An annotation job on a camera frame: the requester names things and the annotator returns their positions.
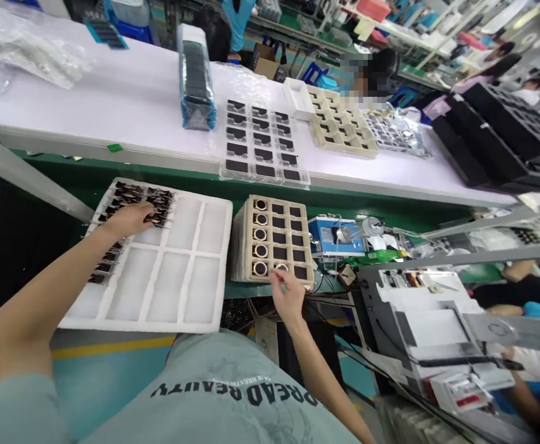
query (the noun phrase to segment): sticker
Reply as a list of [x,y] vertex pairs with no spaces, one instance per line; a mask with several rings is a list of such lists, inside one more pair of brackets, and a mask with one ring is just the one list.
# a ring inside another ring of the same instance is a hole
[[118,152],[118,151],[123,150],[120,144],[107,145],[107,149],[109,150],[109,152]]

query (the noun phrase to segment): small white box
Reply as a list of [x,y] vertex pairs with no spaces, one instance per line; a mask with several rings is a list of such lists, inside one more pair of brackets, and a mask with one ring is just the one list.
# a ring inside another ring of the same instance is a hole
[[310,121],[315,115],[307,84],[302,80],[286,78],[283,84],[284,95],[295,119]]

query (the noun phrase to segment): finger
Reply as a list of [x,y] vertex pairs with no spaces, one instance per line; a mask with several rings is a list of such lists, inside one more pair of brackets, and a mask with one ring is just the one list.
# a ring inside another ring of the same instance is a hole
[[276,272],[278,277],[284,281],[284,283],[286,284],[286,288],[293,289],[297,285],[299,285],[299,280],[288,271],[282,270],[282,269],[275,269],[275,268],[272,271]]
[[272,269],[270,270],[270,284],[272,285],[272,294],[281,295],[282,285],[280,284],[280,276],[278,275],[279,270]]

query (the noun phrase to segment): hand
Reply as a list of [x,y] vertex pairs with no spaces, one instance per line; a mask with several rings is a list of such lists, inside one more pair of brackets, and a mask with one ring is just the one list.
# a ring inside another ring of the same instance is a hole
[[132,236],[154,225],[144,222],[144,218],[154,215],[154,206],[150,202],[131,203],[118,210],[99,229],[111,233],[116,240]]
[[287,329],[296,327],[305,321],[302,318],[302,303],[305,299],[305,289],[293,274],[279,269],[270,271],[272,297],[274,305]]

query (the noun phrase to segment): white table surface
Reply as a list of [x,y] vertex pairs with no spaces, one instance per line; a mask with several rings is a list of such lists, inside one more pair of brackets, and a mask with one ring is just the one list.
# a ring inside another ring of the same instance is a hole
[[[130,39],[129,51],[112,51],[95,43],[85,26],[48,19],[43,31],[84,46],[96,60],[95,68],[71,90],[17,72],[9,89],[0,94],[0,133],[39,134],[52,141],[100,142],[101,147],[69,155],[131,163],[142,163],[141,157],[157,155],[160,162],[150,160],[144,164],[218,171],[216,160],[210,156],[209,134],[181,127],[176,52]],[[230,94],[234,74],[219,65],[213,65],[212,71],[217,97]],[[266,82],[273,106],[282,108],[282,85]],[[434,139],[434,158],[428,160],[391,152],[366,160],[319,149],[306,122],[299,125],[298,138],[305,145],[312,186],[464,205],[516,203],[508,195],[465,187],[436,149]],[[124,151],[109,153],[105,145],[113,142],[120,143]],[[48,150],[58,153],[56,144]]]

